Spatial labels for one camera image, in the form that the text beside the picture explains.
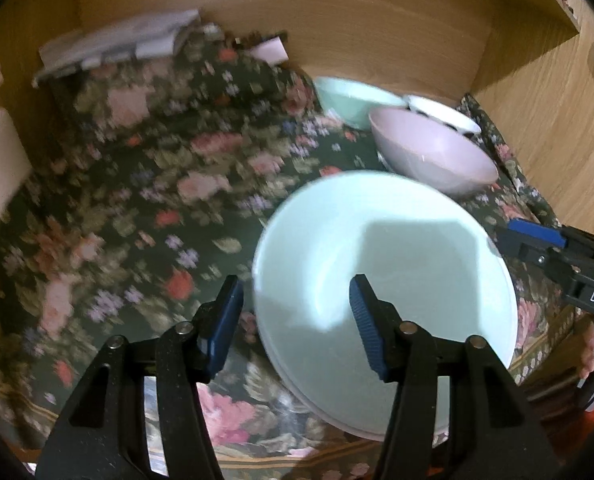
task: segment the wooden wall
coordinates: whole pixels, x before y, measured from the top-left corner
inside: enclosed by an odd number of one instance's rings
[[[81,16],[95,28],[195,7],[235,33],[288,30],[291,60],[313,76],[456,102],[477,73],[496,0],[81,0]]]
[[[0,6],[0,106],[10,112],[33,162],[62,126],[48,90],[30,85],[40,66],[37,48],[79,23],[79,0],[4,0]]]
[[[594,232],[594,13],[580,35],[529,10],[497,14],[475,97],[564,223]]]

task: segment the floral cushion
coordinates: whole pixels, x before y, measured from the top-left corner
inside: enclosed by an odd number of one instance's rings
[[[242,88],[245,74],[249,86],[258,81],[243,57],[211,60],[214,73],[197,69],[187,93],[202,93],[205,80],[226,81],[227,72],[242,75]],[[383,167],[372,135],[318,115],[308,80],[272,70],[273,81],[284,82],[282,96],[255,94],[237,107],[173,107],[168,115],[149,108],[132,126],[116,124],[102,84],[54,173],[33,174],[8,204],[0,221],[0,431],[12,444],[42,446],[110,335],[158,336],[214,299],[225,275],[237,274],[246,301],[231,352],[215,381],[199,390],[226,478],[340,480],[375,466],[378,443],[325,424],[272,369],[257,336],[250,266],[264,225],[290,193],[339,171]],[[171,88],[158,76],[148,84],[155,94],[160,85]],[[469,96],[463,107],[482,126],[475,141],[507,174],[461,205],[490,232],[533,212],[547,221],[547,204],[485,113]],[[537,269],[508,264],[519,300],[511,369],[519,382],[570,324],[552,283]],[[152,381],[147,385],[151,463],[163,472]]]
[[[250,107],[263,99],[296,114],[313,90],[295,73],[225,45],[216,25],[191,32],[176,56],[106,64],[52,82],[71,123],[84,132],[129,129],[151,116],[212,107]]]
[[[513,218],[560,227],[552,208],[528,183],[512,150],[476,99],[467,94],[459,109],[481,127],[481,134],[472,140],[493,158],[500,170],[496,184],[471,199],[462,200],[461,206],[493,238],[494,227],[506,225]],[[520,384],[570,332],[574,308],[561,304],[560,288],[541,269],[513,258],[505,260],[518,299],[517,342],[510,373]]]

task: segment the white paper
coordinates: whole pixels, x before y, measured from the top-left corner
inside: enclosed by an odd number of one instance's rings
[[[171,55],[177,35],[198,18],[199,11],[196,9],[151,12],[112,23],[90,34],[73,30],[39,49],[44,68],[35,75],[35,79],[74,64],[91,66],[98,59],[106,62],[107,58],[117,56],[129,59],[133,52],[139,51],[141,44],[144,45],[143,52],[151,54],[142,57]]]
[[[251,48],[248,53],[255,59],[266,61],[270,66],[279,65],[284,61],[288,61],[288,54],[286,54],[282,40],[279,38],[264,41],[264,43],[260,43],[258,46]]]

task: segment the blue gripper pad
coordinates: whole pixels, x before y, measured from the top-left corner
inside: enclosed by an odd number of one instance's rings
[[[566,239],[557,229],[545,227],[535,222],[529,222],[520,218],[514,218],[508,222],[508,229],[534,238],[539,238],[549,244],[563,249],[566,246]]]
[[[386,353],[394,345],[394,328],[401,322],[397,310],[391,303],[377,299],[363,274],[350,281],[349,299],[368,364],[380,380],[392,381]]]

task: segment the bowl rim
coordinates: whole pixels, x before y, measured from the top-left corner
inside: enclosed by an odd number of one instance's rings
[[[449,201],[453,202],[455,205],[459,206],[459,208],[461,208],[464,211],[464,213],[467,216],[469,216],[472,219],[472,221],[475,222],[475,224],[477,224],[476,229],[478,231],[480,231],[481,234],[483,234],[488,239],[489,247],[493,250],[493,253],[496,254],[496,256],[498,256],[499,265],[500,265],[500,268],[502,269],[504,278],[506,280],[506,285],[507,285],[506,291],[509,295],[509,303],[511,305],[510,312],[511,312],[512,319],[510,321],[510,333],[516,335],[519,320],[518,320],[518,311],[516,308],[517,296],[516,296],[516,291],[514,288],[514,283],[512,281],[512,277],[510,276],[510,272],[509,272],[506,262],[500,256],[498,250],[496,249],[496,246],[494,245],[494,242],[491,240],[490,235],[488,235],[488,233],[486,232],[484,227],[481,224],[479,224],[479,222],[477,220],[474,219],[474,217],[471,215],[471,213],[469,213],[467,210],[462,208],[458,203],[455,203],[449,197],[446,197],[445,194],[436,190],[434,187],[428,186],[427,184],[424,184],[423,182],[418,182],[418,181],[408,178],[406,176],[402,176],[402,175],[394,174],[394,173],[387,173],[384,171],[375,171],[375,170],[349,170],[349,171],[343,171],[341,173],[326,176],[326,177],[316,178],[315,180],[312,180],[312,181],[306,183],[304,186],[299,188],[295,193],[292,193],[292,195],[290,195],[275,210],[275,212],[273,213],[273,215],[270,217],[269,221],[267,222],[267,225],[264,227],[264,230],[263,230],[263,232],[259,238],[259,241],[257,243],[257,246],[255,247],[255,254],[253,256],[253,261],[252,261],[251,269],[250,269],[251,270],[251,281],[252,281],[252,293],[253,293],[253,309],[254,309],[254,312],[256,315],[257,315],[257,305],[255,304],[255,299],[258,297],[259,290],[260,290],[259,289],[259,276],[262,272],[261,258],[263,257],[263,253],[266,251],[267,244],[269,243],[268,232],[269,232],[269,229],[272,228],[273,219],[275,221],[277,221],[278,216],[283,216],[283,212],[285,210],[287,210],[290,203],[292,202],[291,199],[295,195],[303,194],[303,193],[307,192],[307,190],[311,189],[312,187],[322,184],[322,182],[330,182],[332,180],[348,179],[348,178],[353,178],[353,177],[354,178],[389,178],[389,179],[407,180],[416,186],[420,186],[420,187],[423,187],[423,188],[429,190],[430,193],[440,197],[441,200],[449,200]],[[269,361],[273,365],[273,368],[275,368],[279,377],[282,379],[282,381],[284,381],[285,386],[288,387],[288,390],[292,394],[294,394],[299,400],[301,400],[301,402],[304,403],[304,405],[306,407],[308,407],[308,409],[310,409],[316,415],[320,416],[322,418],[322,420],[324,420],[325,422],[328,422],[329,424],[332,424],[333,426],[340,428],[343,431],[347,431],[348,433],[354,434],[355,436],[359,436],[360,438],[368,438],[370,440],[383,441],[383,439],[385,438],[385,433],[382,436],[380,433],[372,433],[369,431],[359,430],[359,428],[355,428],[354,426],[350,426],[349,424],[344,424],[343,422],[339,421],[338,419],[336,419],[333,416],[329,415],[328,413],[324,412],[324,410],[319,408],[312,400],[310,400],[303,393],[303,391],[297,387],[295,381],[290,377],[289,372],[279,362],[280,361],[279,356],[277,355],[276,349],[271,344],[271,341],[270,341],[271,338],[269,337],[269,331],[264,326],[263,316],[257,319],[257,327],[259,329],[259,338],[262,342],[262,345],[264,346],[264,349],[266,350],[266,354],[268,356]],[[507,353],[505,355],[498,356],[498,357],[501,360],[501,362],[503,362],[504,366],[509,369],[510,364],[512,364],[513,355],[514,355],[514,343],[512,343],[512,348],[509,347],[509,349],[507,350]],[[441,434],[441,433],[447,431],[448,426],[440,426],[439,428],[437,428],[435,430],[435,434]]]
[[[440,128],[444,128],[446,131],[448,131],[452,136],[454,136],[457,140],[457,142],[461,142],[464,146],[466,144],[464,144],[464,142],[466,142],[469,146],[469,148],[467,148],[468,150],[475,148],[475,150],[477,150],[478,152],[482,153],[486,159],[488,159],[488,161],[490,162],[491,166],[494,168],[494,173],[496,175],[494,180],[488,180],[488,179],[479,179],[479,178],[474,178],[471,175],[465,175],[460,173],[459,171],[455,171],[455,170],[451,170],[449,168],[446,168],[443,164],[440,164],[439,162],[437,162],[432,156],[430,155],[424,155],[422,153],[419,153],[415,150],[411,150],[409,148],[404,148],[403,146],[401,147],[402,150],[405,150],[407,153],[411,153],[414,156],[417,156],[418,158],[429,158],[430,162],[432,162],[435,166],[441,168],[443,171],[447,171],[448,173],[452,173],[455,176],[458,176],[460,178],[464,178],[466,180],[469,180],[471,182],[475,182],[476,184],[481,184],[482,186],[485,186],[487,184],[494,184],[496,181],[499,180],[499,168],[497,167],[497,165],[494,163],[493,158],[488,155],[488,153],[486,153],[484,150],[482,150],[477,144],[475,144],[474,142],[472,142],[471,140],[467,139],[466,137],[464,137],[463,135],[461,135],[459,132],[456,132],[454,130],[452,130],[451,128],[449,128],[448,126],[446,126],[445,124],[440,124],[437,121],[428,118],[428,117],[424,117],[423,115],[417,114],[412,110],[408,110],[407,108],[398,108],[398,107],[394,107],[394,106],[378,106],[373,108],[369,113],[368,113],[368,119],[371,122],[371,128],[373,130],[373,135],[376,135],[376,131],[379,132],[379,128],[377,127],[376,123],[375,123],[375,119],[373,118],[373,114],[375,113],[379,113],[382,110],[393,110],[393,111],[398,111],[398,112],[404,112],[404,113],[408,113],[408,114],[413,114],[417,117],[419,117],[421,120],[423,121],[428,121],[436,126],[439,126]],[[397,143],[396,140],[386,136],[385,134],[379,132],[379,135],[384,137],[385,139],[389,140],[390,142],[395,142]]]
[[[364,83],[363,81],[357,81],[355,79],[347,79],[344,77],[334,77],[334,76],[327,76],[327,75],[317,76],[313,80],[315,90],[322,90],[322,91],[331,92],[331,93],[334,93],[337,95],[343,95],[343,94],[340,94],[338,91],[333,91],[332,89],[325,88],[323,85],[325,85],[326,81],[343,82],[343,83],[349,84],[350,86],[363,87],[363,88],[370,89],[370,90],[376,90],[378,92],[381,92],[382,94],[388,94],[390,97],[396,98],[399,101],[401,101],[402,107],[405,107],[408,103],[403,96],[396,94],[395,92],[391,92],[390,90],[386,90],[385,88],[381,88],[379,86],[371,85],[370,83]],[[359,100],[366,101],[368,103],[377,103],[378,104],[380,102],[379,100],[376,100],[376,99],[370,99],[370,98],[357,96],[357,95],[344,95],[344,97],[350,97],[352,99],[359,99]],[[391,105],[391,104],[388,104],[387,106],[396,108],[394,105]]]
[[[437,107],[441,108],[442,110],[445,110],[446,113],[451,114],[455,117],[461,116],[472,125],[472,127],[468,128],[468,131],[466,133],[469,133],[469,134],[480,134],[481,133],[481,126],[479,126],[477,123],[475,123],[475,121],[472,120],[472,118],[468,117],[466,114],[462,114],[459,110],[456,110],[455,108],[449,107],[448,105],[440,103],[439,101],[435,101],[434,99],[430,99],[430,97],[425,97],[423,95],[406,94],[406,95],[404,95],[404,97],[407,100],[409,106],[411,104],[411,101],[421,101],[422,103],[428,103],[428,104],[431,104],[432,106],[437,106]],[[434,117],[434,116],[430,115],[428,112],[426,112],[425,110],[422,110],[422,111],[425,114],[428,114],[430,117]],[[435,119],[437,119],[438,121],[443,121],[445,123],[448,122],[448,121],[445,121],[444,119],[439,118],[439,117],[435,117]],[[456,124],[451,124],[450,126],[453,126],[455,128],[460,128],[461,130],[466,130],[466,128],[461,128],[460,126],[458,126]]]

